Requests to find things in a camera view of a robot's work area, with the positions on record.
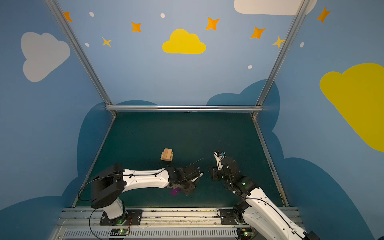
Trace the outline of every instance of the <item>orange star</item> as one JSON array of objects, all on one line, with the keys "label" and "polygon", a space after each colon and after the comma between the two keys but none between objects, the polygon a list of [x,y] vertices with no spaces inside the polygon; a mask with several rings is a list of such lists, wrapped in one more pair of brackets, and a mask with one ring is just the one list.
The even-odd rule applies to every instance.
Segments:
[{"label": "orange star", "polygon": [[219,20],[220,19],[212,20],[212,19],[208,18],[208,26],[205,30],[213,29],[216,31],[216,24]]},{"label": "orange star", "polygon": [[137,31],[137,32],[141,33],[141,30],[140,30],[141,23],[135,24],[135,23],[131,22],[131,24],[133,26],[132,32]]},{"label": "orange star", "polygon": [[331,11],[327,11],[327,10],[325,10],[325,8],[324,8],[323,12],[322,12],[321,15],[317,18],[317,20],[321,20],[321,23],[323,23],[323,22],[324,22],[324,19],[328,16],[328,14],[329,14],[330,12],[331,12]]},{"label": "orange star", "polygon": [[64,13],[64,16],[65,18],[68,20],[68,21],[72,21],[72,19],[70,18],[70,12],[67,12],[67,13]]},{"label": "orange star", "polygon": [[254,32],[253,35],[251,36],[251,39],[252,39],[252,38],[258,38],[258,39],[260,39],[260,38],[262,37],[262,33],[263,33],[264,30],[265,30],[265,28],[264,28],[264,29],[258,29],[258,28],[255,27],[255,32]]}]

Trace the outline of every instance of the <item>black cable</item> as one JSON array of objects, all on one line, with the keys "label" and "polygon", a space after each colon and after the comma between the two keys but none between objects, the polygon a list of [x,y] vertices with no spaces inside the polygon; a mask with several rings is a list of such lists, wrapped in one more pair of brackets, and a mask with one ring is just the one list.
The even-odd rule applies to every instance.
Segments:
[{"label": "black cable", "polygon": [[195,163],[197,163],[198,161],[203,160],[203,159],[209,159],[209,160],[211,161],[211,164],[212,164],[212,165],[214,164],[213,161],[212,161],[212,159],[207,158],[207,157],[203,157],[203,158],[197,160],[196,162],[194,162],[194,163],[192,163],[192,164],[195,164]]},{"label": "black cable", "polygon": [[95,237],[97,237],[97,238],[100,239],[100,240],[103,240],[103,239],[99,238],[98,236],[96,236],[96,235],[93,233],[92,229],[91,229],[91,216],[92,216],[92,214],[93,214],[96,210],[98,210],[98,209],[93,210],[93,212],[92,212],[91,215],[89,216],[89,221],[88,221],[88,224],[89,224],[89,230],[91,230],[91,233],[92,233]]},{"label": "black cable", "polygon": [[161,170],[160,172],[157,172],[157,173],[154,173],[154,174],[126,174],[126,175],[123,174],[123,176],[131,176],[131,177],[133,177],[133,176],[153,176],[153,175],[157,176],[158,174],[160,174],[161,172],[163,172],[168,166],[169,166],[169,165],[167,165],[167,166],[166,166],[163,170]]},{"label": "black cable", "polygon": [[[106,177],[115,177],[115,176],[121,176],[120,174],[116,174],[116,175],[110,175],[110,176],[106,176]],[[85,188],[85,186],[87,186],[88,184],[90,184],[91,182],[93,181],[96,181],[96,180],[99,180],[99,179],[103,179],[103,178],[106,178],[106,177],[99,177],[99,178],[96,178],[96,179],[93,179],[92,181],[90,182],[87,182],[84,186],[82,186],[79,190],[79,192],[77,193],[77,198],[80,200],[80,201],[83,201],[83,202],[87,202],[87,201],[90,201],[92,199],[87,199],[87,200],[83,200],[80,198],[80,192]]]},{"label": "black cable", "polygon": [[281,214],[273,207],[271,206],[269,203],[267,203],[266,201],[262,200],[262,199],[258,199],[258,198],[247,198],[247,197],[242,197],[240,195],[238,195],[239,197],[243,198],[243,199],[250,199],[250,200],[260,200],[264,203],[266,203],[268,206],[270,206],[273,210],[275,210],[275,212],[282,218],[282,220],[284,220],[284,222],[288,225],[288,227],[296,234],[298,235],[294,230],[293,228],[291,227],[291,225],[289,225],[289,223],[283,218],[283,216],[281,216]]}]

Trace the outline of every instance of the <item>yellow star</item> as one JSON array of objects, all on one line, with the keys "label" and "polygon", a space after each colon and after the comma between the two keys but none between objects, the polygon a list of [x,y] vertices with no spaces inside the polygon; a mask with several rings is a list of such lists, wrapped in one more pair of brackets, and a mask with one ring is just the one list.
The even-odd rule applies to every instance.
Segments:
[{"label": "yellow star", "polygon": [[104,40],[103,45],[108,45],[109,47],[111,47],[111,46],[109,45],[109,42],[112,41],[112,40],[107,41],[107,40],[105,40],[104,38],[103,38],[103,40]]},{"label": "yellow star", "polygon": [[272,44],[272,46],[273,46],[273,45],[277,45],[277,46],[279,46],[279,48],[280,48],[281,43],[284,42],[284,41],[285,41],[285,39],[281,40],[281,39],[280,39],[280,36],[278,36],[278,37],[277,37],[277,42],[274,43],[274,44]]},{"label": "yellow star", "polygon": [[216,24],[218,21],[219,21],[219,19],[212,20],[212,19],[208,18],[208,26],[205,30],[213,29],[216,31]]},{"label": "yellow star", "polygon": [[252,39],[252,38],[258,38],[258,39],[260,39],[260,38],[262,37],[262,33],[263,33],[264,30],[265,30],[265,28],[264,28],[264,29],[258,29],[258,28],[255,28],[255,32],[254,32],[253,35],[251,36],[251,39]]},{"label": "yellow star", "polygon": [[70,18],[70,12],[66,12],[66,13],[64,13],[64,16],[65,16],[65,18],[68,20],[68,21],[72,21],[72,19]]},{"label": "yellow star", "polygon": [[330,12],[331,12],[331,11],[327,11],[327,10],[325,10],[325,8],[324,8],[323,12],[322,12],[321,15],[317,18],[317,20],[321,20],[321,23],[323,23],[323,22],[324,22],[324,19],[328,16],[328,14],[329,14]]},{"label": "yellow star", "polygon": [[135,24],[135,23],[131,22],[131,24],[133,26],[132,32],[137,31],[137,32],[141,33],[141,30],[140,30],[141,23]]}]

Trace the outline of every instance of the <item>aluminum frame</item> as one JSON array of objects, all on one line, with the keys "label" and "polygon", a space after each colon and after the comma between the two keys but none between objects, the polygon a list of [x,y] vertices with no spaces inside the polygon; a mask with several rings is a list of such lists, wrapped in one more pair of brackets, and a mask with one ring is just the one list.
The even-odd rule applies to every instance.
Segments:
[{"label": "aluminum frame", "polygon": [[253,124],[255,125],[257,135],[259,136],[260,142],[262,144],[266,160],[268,161],[268,165],[269,165],[269,167],[271,169],[273,179],[275,180],[275,184],[277,186],[277,190],[279,191],[281,200],[283,201],[284,206],[289,207],[289,203],[288,203],[287,197],[285,196],[283,186],[281,185],[279,176],[277,175],[277,172],[276,172],[276,169],[275,169],[275,165],[273,164],[271,155],[269,154],[269,151],[268,151],[268,148],[266,146],[266,143],[265,143],[262,131],[261,131],[260,127],[259,127],[259,124],[258,124],[258,122],[256,120],[256,117],[254,117],[254,116],[251,116],[251,117],[252,117]]},{"label": "aluminum frame", "polygon": [[262,106],[107,105],[108,111],[262,111]]},{"label": "aluminum frame", "polygon": [[[281,47],[279,54],[277,55],[277,58],[275,60],[275,63],[273,64],[272,70],[269,73],[269,76],[264,84],[264,87],[257,99],[256,106],[262,106],[264,103],[264,100],[269,92],[269,90],[272,87],[273,82],[275,81],[275,78],[280,70],[281,65],[283,64],[283,61],[289,51],[289,48],[292,45],[293,40],[296,37],[297,32],[299,31],[299,28],[305,18],[305,12],[307,10],[307,7],[309,5],[309,2],[311,0],[303,0],[296,12],[296,15],[292,21],[292,24],[288,30],[288,33],[285,37],[285,41],[283,42],[283,46]],[[257,111],[254,111],[252,115],[256,117]]]},{"label": "aluminum frame", "polygon": [[[74,31],[72,30],[67,19],[65,18],[64,14],[63,14],[63,10],[60,7],[60,4],[57,2],[57,0],[45,0],[45,2],[48,5],[49,9],[51,10],[53,16],[55,17],[57,23],[59,24],[59,26],[63,30],[64,35],[67,37],[73,50],[75,51],[78,58],[80,59],[80,62],[84,66],[85,70],[87,71],[90,79],[92,80],[93,84],[95,85],[101,98],[103,99],[103,101],[105,102],[106,105],[111,105],[112,104],[111,99],[109,98],[104,86],[102,85],[99,77],[96,74],[96,71],[93,69],[87,55],[85,54],[83,48],[81,47],[80,42],[77,39]],[[116,112],[111,111],[111,114],[114,117],[116,117]]]},{"label": "aluminum frame", "polygon": [[[217,215],[220,207],[127,207],[127,209],[141,209],[143,214],[140,225],[131,226],[132,235],[126,236],[124,239],[234,239],[237,227],[249,227],[247,224],[221,225],[220,217]],[[279,209],[293,222],[304,228],[296,207],[280,207]],[[63,209],[49,240],[96,239],[89,230],[88,221],[90,221],[92,231],[102,239],[116,238],[110,237],[109,233],[111,229],[120,227],[100,226],[99,222],[103,210],[97,209],[90,219],[93,210],[90,207]],[[172,234],[164,234],[164,232],[171,230],[174,231]]]},{"label": "aluminum frame", "polygon": [[[116,117],[114,116],[113,119],[112,119],[112,121],[111,121],[111,123],[109,124],[108,130],[107,130],[107,132],[105,133],[104,139],[103,139],[103,141],[101,142],[101,145],[100,145],[100,147],[99,147],[99,150],[97,151],[97,154],[96,154],[95,158],[93,159],[93,162],[92,162],[92,164],[91,164],[91,167],[89,168],[89,170],[88,170],[88,172],[87,172],[87,175],[85,176],[84,181],[83,181],[83,184],[81,185],[80,189],[82,189],[82,188],[84,187],[84,185],[86,184],[86,182],[88,181],[89,176],[91,175],[91,172],[92,172],[92,170],[93,170],[93,167],[95,166],[96,160],[97,160],[97,158],[98,158],[99,155],[100,155],[101,149],[102,149],[103,146],[104,146],[105,140],[106,140],[107,137],[108,137],[109,131],[111,130],[112,125],[113,125],[113,123],[115,122],[115,119],[116,119]],[[73,201],[73,203],[72,203],[72,207],[75,207],[75,206],[76,206],[78,200],[79,200],[78,195],[76,195],[76,198],[74,199],[74,201]]]}]

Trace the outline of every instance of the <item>dark blue cloud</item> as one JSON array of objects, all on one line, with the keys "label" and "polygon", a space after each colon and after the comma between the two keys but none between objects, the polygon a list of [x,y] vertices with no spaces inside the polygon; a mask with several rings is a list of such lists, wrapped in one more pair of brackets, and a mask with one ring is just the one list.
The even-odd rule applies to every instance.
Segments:
[{"label": "dark blue cloud", "polygon": [[254,106],[266,79],[252,83],[240,94],[220,93],[211,97],[207,106]]},{"label": "dark blue cloud", "polygon": [[143,100],[130,100],[130,101],[118,103],[117,105],[157,105],[157,104],[151,103],[148,101],[143,101]]},{"label": "dark blue cloud", "polygon": [[320,239],[374,240],[366,222],[340,185],[322,168],[301,158],[284,159],[272,132],[280,110],[274,83],[257,116],[265,142],[291,206],[297,206],[307,231]]},{"label": "dark blue cloud", "polygon": [[81,125],[78,138],[78,177],[72,180],[62,196],[37,197],[0,210],[2,239],[22,240],[25,239],[26,235],[30,240],[48,239],[62,209],[71,207],[111,120],[112,115],[105,110],[104,103],[95,105],[88,112]]}]

